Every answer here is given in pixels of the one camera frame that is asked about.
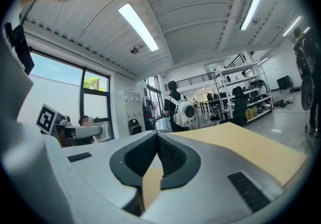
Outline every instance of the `white backpack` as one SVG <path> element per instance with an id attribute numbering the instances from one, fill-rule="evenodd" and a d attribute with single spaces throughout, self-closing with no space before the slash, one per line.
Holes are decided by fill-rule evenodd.
<path id="1" fill-rule="evenodd" d="M 191 126 L 196 121 L 195 110 L 193 104 L 184 98 L 181 94 L 179 101 L 175 100 L 170 95 L 167 95 L 165 99 L 171 101 L 176 105 L 174 114 L 174 122 L 183 128 Z"/>

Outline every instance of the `ceiling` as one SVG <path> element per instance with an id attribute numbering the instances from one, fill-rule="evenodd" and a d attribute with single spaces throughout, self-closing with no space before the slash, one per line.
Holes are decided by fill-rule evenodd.
<path id="1" fill-rule="evenodd" d="M 154 37 L 151 52 L 118 9 L 131 3 Z M 37 1 L 28 24 L 64 38 L 88 54 L 142 79 L 169 69 L 222 58 L 244 50 L 277 47 L 288 26 L 304 14 L 296 0 L 261 0 L 246 31 L 240 26 L 251 0 Z M 24 8 L 21 17 L 26 13 Z M 130 49 L 137 46 L 138 54 Z"/>

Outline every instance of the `fluorescent light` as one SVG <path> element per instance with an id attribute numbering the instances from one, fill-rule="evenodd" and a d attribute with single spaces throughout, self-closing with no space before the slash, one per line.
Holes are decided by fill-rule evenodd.
<path id="1" fill-rule="evenodd" d="M 136 30 L 140 37 L 144 40 L 150 50 L 153 52 L 158 49 L 158 46 L 151 36 L 150 32 L 147 30 L 144 23 L 141 21 L 140 17 L 134 11 L 130 4 L 125 4 L 122 8 L 118 10 L 120 14 L 131 24 L 131 26 Z"/>
<path id="2" fill-rule="evenodd" d="M 260 0 L 252 0 L 252 4 L 250 6 L 249 11 L 247 12 L 247 15 L 245 17 L 245 20 L 243 21 L 242 25 L 241 25 L 241 30 L 246 30 L 247 27 L 249 26 L 253 15 L 256 11 L 257 6 L 259 5 Z"/>
<path id="3" fill-rule="evenodd" d="M 300 19 L 301 19 L 301 16 L 296 18 L 295 22 L 291 25 L 291 27 L 283 34 L 284 37 L 294 28 L 294 26 Z"/>
<path id="4" fill-rule="evenodd" d="M 306 33 L 310 30 L 311 27 L 307 27 L 306 30 L 303 31 L 303 33 Z"/>
<path id="5" fill-rule="evenodd" d="M 263 60 L 261 60 L 261 62 L 260 62 L 260 63 L 265 62 L 267 59 L 268 59 L 268 58 L 267 58 L 267 57 L 265 57 Z"/>

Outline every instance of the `railing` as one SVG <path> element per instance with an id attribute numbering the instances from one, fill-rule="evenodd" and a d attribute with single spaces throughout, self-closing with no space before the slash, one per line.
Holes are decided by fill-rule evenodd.
<path id="1" fill-rule="evenodd" d="M 188 86 L 188 85 L 193 85 L 193 84 L 197 84 L 197 83 L 213 80 L 213 75 L 214 74 L 215 74 L 215 72 L 211 72 L 211 73 L 206 73 L 206 74 L 199 75 L 199 76 L 196 76 L 196 77 L 183 79 L 183 80 L 177 81 L 176 85 L 177 85 L 177 88 L 180 88 L 180 87 L 183 87 L 183 86 Z M 165 85 L 165 89 L 166 89 L 166 91 L 169 90 L 169 85 L 168 84 Z"/>
<path id="2" fill-rule="evenodd" d="M 228 68 L 240 66 L 245 62 L 246 62 L 246 59 L 244 54 L 240 53 L 226 68 L 228 69 Z"/>

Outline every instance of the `tree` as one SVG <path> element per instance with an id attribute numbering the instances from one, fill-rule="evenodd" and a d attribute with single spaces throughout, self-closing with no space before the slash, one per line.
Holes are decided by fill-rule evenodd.
<path id="1" fill-rule="evenodd" d="M 90 89 L 95 89 L 97 87 L 97 83 L 99 82 L 100 85 L 100 79 L 98 77 L 89 77 L 86 76 L 84 80 L 84 88 L 90 88 Z M 106 92 L 104 87 L 99 86 L 99 91 Z"/>

